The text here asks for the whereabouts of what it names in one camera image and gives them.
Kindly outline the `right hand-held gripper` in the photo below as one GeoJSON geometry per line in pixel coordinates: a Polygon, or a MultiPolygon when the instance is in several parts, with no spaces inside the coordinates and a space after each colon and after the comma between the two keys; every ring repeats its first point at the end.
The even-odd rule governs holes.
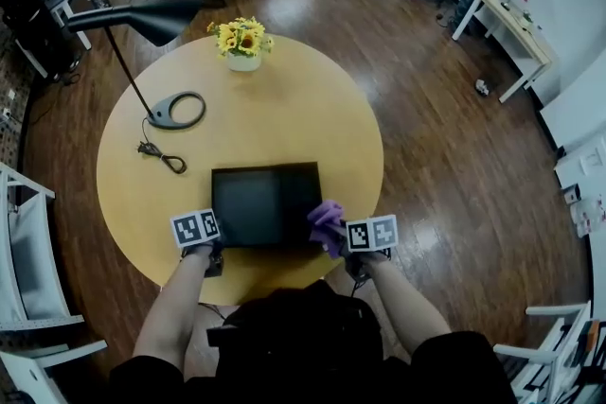
{"type": "Polygon", "coordinates": [[[356,284],[364,284],[370,276],[363,269],[362,255],[378,254],[391,259],[391,250],[398,245],[398,224],[395,215],[349,221],[346,223],[343,258],[346,271],[356,284]]]}

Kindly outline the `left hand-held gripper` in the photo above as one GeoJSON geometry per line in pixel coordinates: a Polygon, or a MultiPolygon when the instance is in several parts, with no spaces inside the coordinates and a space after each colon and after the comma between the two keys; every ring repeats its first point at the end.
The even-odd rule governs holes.
{"type": "Polygon", "coordinates": [[[170,219],[173,237],[181,257],[200,247],[209,247],[209,266],[205,277],[223,274],[223,243],[219,223],[211,208],[202,209],[170,219]]]}

